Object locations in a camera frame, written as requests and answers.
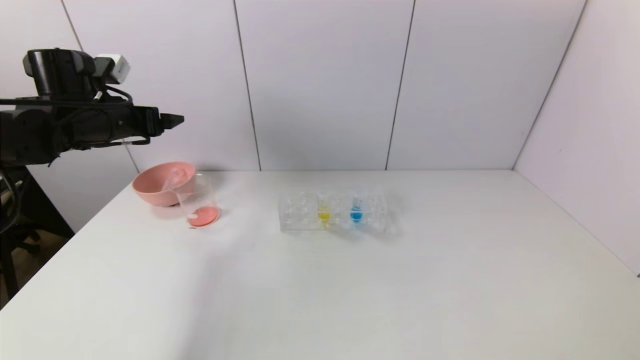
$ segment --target white wall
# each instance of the white wall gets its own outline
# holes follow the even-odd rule
[[[33,79],[22,67],[27,51],[79,49],[62,4],[55,0],[1,1],[0,14],[0,97],[37,95]],[[74,231],[137,175],[123,147],[66,152],[50,168],[33,165],[29,171]]]
[[[383,170],[413,0],[237,0],[263,170]]]
[[[389,170],[512,168],[584,0],[418,0]]]
[[[66,0],[84,50],[123,54],[134,104],[184,115],[150,145],[139,169],[187,160],[202,170],[258,170],[233,0]]]
[[[640,1],[589,0],[515,169],[640,274]]]

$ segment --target pink liquid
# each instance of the pink liquid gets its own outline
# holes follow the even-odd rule
[[[220,210],[213,206],[203,206],[193,212],[197,217],[187,218],[187,221],[192,226],[204,226],[211,224],[220,216]]]

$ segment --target floor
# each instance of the floor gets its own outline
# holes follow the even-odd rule
[[[13,264],[15,265],[16,277],[18,278],[18,285],[20,287],[23,287],[68,241],[66,238],[53,235],[46,231],[38,230],[38,234],[40,235],[40,240],[37,242],[27,239],[28,243],[37,243],[40,245],[40,252],[38,254],[31,255],[24,249],[15,249],[12,252]],[[0,276],[0,309],[2,309],[8,301],[9,297],[4,287],[4,278]]]

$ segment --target blue liquid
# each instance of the blue liquid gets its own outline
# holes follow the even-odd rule
[[[362,220],[362,209],[360,208],[360,206],[354,205],[351,208],[351,219],[356,224]]]

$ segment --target pink bowl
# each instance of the pink bowl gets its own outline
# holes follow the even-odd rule
[[[193,183],[196,167],[184,161],[173,161],[148,168],[133,179],[133,190],[140,198],[154,206],[176,205],[178,197],[171,190],[162,191],[164,183],[174,169],[182,169],[187,174],[178,186],[188,186]]]

